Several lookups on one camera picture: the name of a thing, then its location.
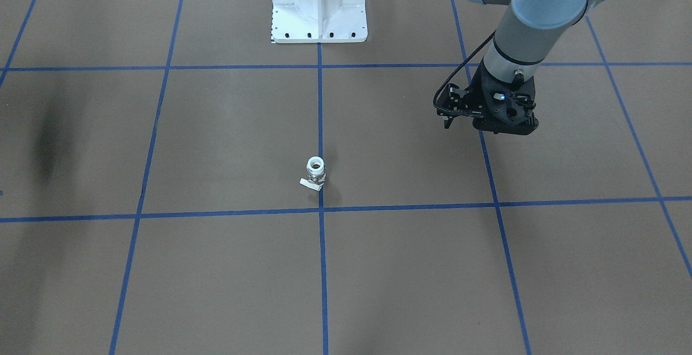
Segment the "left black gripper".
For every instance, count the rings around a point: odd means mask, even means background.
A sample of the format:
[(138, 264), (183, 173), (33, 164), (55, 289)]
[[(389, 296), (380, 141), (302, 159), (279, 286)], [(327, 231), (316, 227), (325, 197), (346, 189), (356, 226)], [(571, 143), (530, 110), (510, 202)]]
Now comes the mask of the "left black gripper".
[(438, 116), (442, 116), (445, 130), (450, 128), (453, 118), (482, 117), (484, 96), (491, 96), (495, 92), (507, 95), (510, 92), (524, 92), (535, 96), (534, 80), (524, 76), (522, 69), (516, 69), (514, 78), (506, 83), (492, 76), (484, 65), (480, 65), (469, 85), (463, 89), (451, 82), (462, 68), (461, 65), (457, 67), (435, 92), (435, 110)]

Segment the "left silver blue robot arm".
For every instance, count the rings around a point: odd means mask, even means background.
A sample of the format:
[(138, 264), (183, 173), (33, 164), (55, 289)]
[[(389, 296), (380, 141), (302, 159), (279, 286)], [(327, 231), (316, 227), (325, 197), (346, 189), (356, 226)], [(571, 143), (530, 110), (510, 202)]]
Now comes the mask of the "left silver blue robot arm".
[(480, 131), (526, 136), (534, 132), (534, 75), (560, 37), (605, 0), (468, 0), (506, 10), (480, 47), (487, 48), (469, 86), (446, 79), (432, 103), (443, 127), (472, 118)]

